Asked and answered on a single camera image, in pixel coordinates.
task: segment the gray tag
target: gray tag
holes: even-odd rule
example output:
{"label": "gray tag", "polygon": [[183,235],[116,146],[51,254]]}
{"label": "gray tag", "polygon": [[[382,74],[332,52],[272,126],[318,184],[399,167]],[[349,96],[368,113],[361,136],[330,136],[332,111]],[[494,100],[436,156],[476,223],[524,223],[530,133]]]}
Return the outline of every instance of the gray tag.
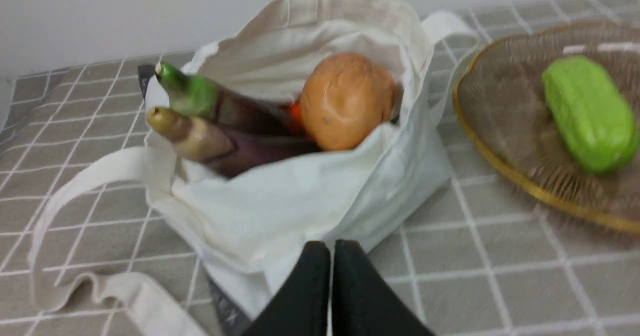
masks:
{"label": "gray tag", "polygon": [[142,91],[142,99],[147,96],[147,85],[149,80],[156,76],[156,66],[151,64],[142,64],[137,66],[137,81],[140,84],[140,90]]}
{"label": "gray tag", "polygon": [[247,317],[247,314],[231,301],[227,294],[211,278],[208,278],[208,286],[222,332],[226,336],[241,336],[244,334],[252,322]]}

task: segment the plate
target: plate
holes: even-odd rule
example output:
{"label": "plate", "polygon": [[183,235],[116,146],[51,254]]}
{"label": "plate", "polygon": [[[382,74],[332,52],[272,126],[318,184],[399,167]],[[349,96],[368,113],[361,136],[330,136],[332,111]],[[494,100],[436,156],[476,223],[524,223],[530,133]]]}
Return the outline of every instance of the plate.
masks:
{"label": "plate", "polygon": [[603,65],[640,120],[640,29],[605,21],[487,45],[454,89],[455,113],[482,157],[535,199],[583,220],[640,234],[640,152],[615,174],[587,174],[569,155],[545,104],[542,72],[571,54]]}

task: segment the bag handle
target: bag handle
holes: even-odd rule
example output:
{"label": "bag handle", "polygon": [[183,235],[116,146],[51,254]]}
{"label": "bag handle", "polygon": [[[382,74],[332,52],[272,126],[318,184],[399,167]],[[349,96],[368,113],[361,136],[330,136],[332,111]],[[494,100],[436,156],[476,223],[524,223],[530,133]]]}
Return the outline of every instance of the bag handle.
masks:
{"label": "bag handle", "polygon": [[147,188],[157,188],[169,193],[170,179],[166,175],[160,175],[157,170],[167,167],[172,170],[175,162],[172,155],[162,150],[132,147],[99,159],[55,192],[33,229],[27,258],[31,301],[38,309],[50,312],[61,309],[80,283],[89,281],[93,286],[93,302],[102,302],[107,297],[117,298],[124,304],[126,314],[144,336],[209,336],[162,286],[145,274],[125,272],[103,276],[85,272],[70,284],[53,286],[46,283],[42,272],[42,241],[54,217],[64,205],[87,191],[113,181],[138,181],[146,184]]}
{"label": "bag handle", "polygon": [[[436,44],[453,35],[468,36],[475,42],[473,47],[467,50],[457,63],[455,63],[453,72],[446,84],[446,94],[429,111],[434,126],[437,126],[442,120],[447,100],[453,93],[455,83],[460,80],[460,77],[462,77],[462,74],[469,65],[469,61],[471,61],[471,57],[476,54],[476,50],[480,44],[480,39],[478,38],[478,34],[473,31],[466,22],[464,22],[464,20],[455,15],[455,13],[445,10],[435,11],[423,20],[422,30],[426,34],[427,39],[429,39],[429,43],[432,47],[435,47]],[[427,67],[433,57],[434,54],[429,52],[429,56],[427,57],[423,67]]]}

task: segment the eggplant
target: eggplant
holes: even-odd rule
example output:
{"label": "eggplant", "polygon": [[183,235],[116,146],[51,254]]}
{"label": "eggplant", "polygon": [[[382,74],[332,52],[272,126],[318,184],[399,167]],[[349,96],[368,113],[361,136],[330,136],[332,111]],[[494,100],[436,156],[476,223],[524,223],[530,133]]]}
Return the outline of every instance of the eggplant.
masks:
{"label": "eggplant", "polygon": [[290,136],[292,117],[276,105],[258,102],[206,76],[187,75],[160,61],[155,76],[169,96],[169,107],[243,133]]}
{"label": "eggplant", "polygon": [[181,158],[201,163],[228,179],[251,168],[321,151],[304,138],[249,134],[170,108],[149,109],[146,121],[171,142]]}

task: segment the white canvas bag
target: white canvas bag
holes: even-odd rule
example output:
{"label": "white canvas bag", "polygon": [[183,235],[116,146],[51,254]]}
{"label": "white canvas bag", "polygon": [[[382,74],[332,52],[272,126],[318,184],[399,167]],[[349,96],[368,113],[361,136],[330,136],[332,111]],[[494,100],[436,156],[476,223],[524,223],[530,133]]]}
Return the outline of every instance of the white canvas bag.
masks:
{"label": "white canvas bag", "polygon": [[[434,46],[450,35],[477,40],[453,13],[437,11],[421,22],[402,0],[270,0],[236,36],[198,50],[183,71],[203,72],[251,97],[291,101],[323,58],[361,52],[402,83],[398,125],[380,125],[355,150],[300,156],[230,181],[178,158],[151,132],[146,146],[99,159],[48,201],[28,257],[34,304],[56,311],[89,279],[93,301],[118,298],[146,336],[205,335],[141,273],[84,273],[71,284],[45,283],[39,248],[56,213],[78,195],[114,181],[144,183],[149,206],[162,213],[208,275],[252,319],[284,283],[306,241],[332,245],[344,238],[371,250],[450,176],[435,129],[446,97],[430,109],[423,90]],[[456,70],[452,81],[462,68]],[[147,109],[167,104],[153,79]]]}

